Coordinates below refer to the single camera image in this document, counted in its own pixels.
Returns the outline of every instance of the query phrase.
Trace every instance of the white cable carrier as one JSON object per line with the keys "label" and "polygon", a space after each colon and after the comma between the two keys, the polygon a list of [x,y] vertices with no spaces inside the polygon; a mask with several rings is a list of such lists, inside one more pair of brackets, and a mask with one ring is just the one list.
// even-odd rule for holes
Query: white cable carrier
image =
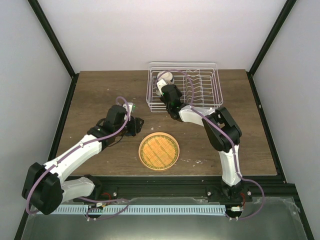
{"label": "white cable carrier", "polygon": [[[85,215],[89,205],[62,204],[51,214],[54,215]],[[102,210],[94,209],[89,215],[114,215],[121,211],[125,205],[108,205]],[[129,205],[121,215],[205,215],[224,216],[224,205]]]}

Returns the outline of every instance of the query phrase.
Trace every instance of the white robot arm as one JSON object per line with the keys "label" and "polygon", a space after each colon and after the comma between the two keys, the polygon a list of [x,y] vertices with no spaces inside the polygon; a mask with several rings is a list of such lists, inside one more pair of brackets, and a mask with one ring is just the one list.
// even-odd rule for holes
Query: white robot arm
{"label": "white robot arm", "polygon": [[[128,105],[128,111],[126,105],[112,106],[106,118],[98,121],[96,126],[92,127],[77,144],[60,156],[43,165],[37,162],[34,163],[28,170],[22,196],[27,199],[36,180],[41,174],[54,165],[56,167],[51,169],[45,178],[42,179],[31,196],[30,203],[38,210],[47,215],[52,213],[61,203],[68,200],[87,196],[96,199],[100,195],[102,186],[95,177],[85,175],[75,180],[66,181],[66,179],[81,164],[112,144],[116,137],[124,135],[135,136],[141,131],[144,121],[141,118],[131,116],[134,104],[130,102]],[[127,118],[127,112],[130,119],[117,135],[107,139],[97,140],[117,132],[124,124]],[[63,161],[59,162],[59,160],[67,154],[69,155]]]}
{"label": "white robot arm", "polygon": [[[176,85],[161,79],[157,82],[157,88],[161,93],[161,101],[166,105],[166,110],[173,119],[186,123],[194,123],[205,128],[211,145],[219,152],[223,182],[230,188],[237,186],[241,182],[238,175],[240,172],[238,171],[237,174],[234,156],[231,151],[232,147],[229,141],[208,124],[199,114],[191,110],[189,104],[180,101],[182,94]],[[239,166],[238,149],[242,132],[228,110],[225,107],[218,109],[193,107],[193,109],[203,116],[206,116],[206,118],[217,126],[224,124],[222,130],[233,140],[237,166]]]}

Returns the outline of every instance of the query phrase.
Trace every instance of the white wall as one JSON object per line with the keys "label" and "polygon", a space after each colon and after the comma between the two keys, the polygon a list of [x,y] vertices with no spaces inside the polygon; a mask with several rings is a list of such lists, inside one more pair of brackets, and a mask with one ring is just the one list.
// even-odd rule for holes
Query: white wall
{"label": "white wall", "polygon": [[320,1],[300,0],[254,81],[279,157],[320,239]]}
{"label": "white wall", "polygon": [[40,0],[75,71],[251,67],[285,0]]}
{"label": "white wall", "polygon": [[28,168],[48,159],[71,79],[28,1],[2,1],[0,23],[0,239],[12,240]]}

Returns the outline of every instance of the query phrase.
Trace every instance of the wire dish rack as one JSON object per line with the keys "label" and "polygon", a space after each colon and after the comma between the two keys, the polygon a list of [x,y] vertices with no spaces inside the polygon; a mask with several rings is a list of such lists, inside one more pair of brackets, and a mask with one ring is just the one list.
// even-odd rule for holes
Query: wire dish rack
{"label": "wire dish rack", "polygon": [[[166,112],[166,105],[160,100],[157,91],[158,73],[165,70],[180,70],[188,74],[194,87],[193,106],[218,108],[223,104],[217,64],[214,62],[150,62],[146,89],[146,102],[151,112]],[[182,93],[181,101],[190,103],[192,86],[186,76],[180,72],[170,71],[173,83]]]}

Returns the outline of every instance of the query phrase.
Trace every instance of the wooden tabletop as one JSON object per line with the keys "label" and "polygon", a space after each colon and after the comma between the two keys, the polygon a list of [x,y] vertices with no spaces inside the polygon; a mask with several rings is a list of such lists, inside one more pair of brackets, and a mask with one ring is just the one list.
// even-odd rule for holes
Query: wooden tabletop
{"label": "wooden tabletop", "polygon": [[[239,163],[243,175],[275,175],[276,169],[244,70],[219,70],[225,106],[240,129]],[[76,144],[98,120],[105,118],[117,96],[136,104],[132,114],[144,119],[141,132],[87,160],[73,175],[146,176],[221,175],[218,152],[211,146],[203,127],[181,123],[167,113],[151,112],[146,103],[148,71],[82,71],[62,133],[58,155]],[[165,171],[145,167],[139,159],[139,145],[149,134],[172,135],[180,147],[179,159]]]}

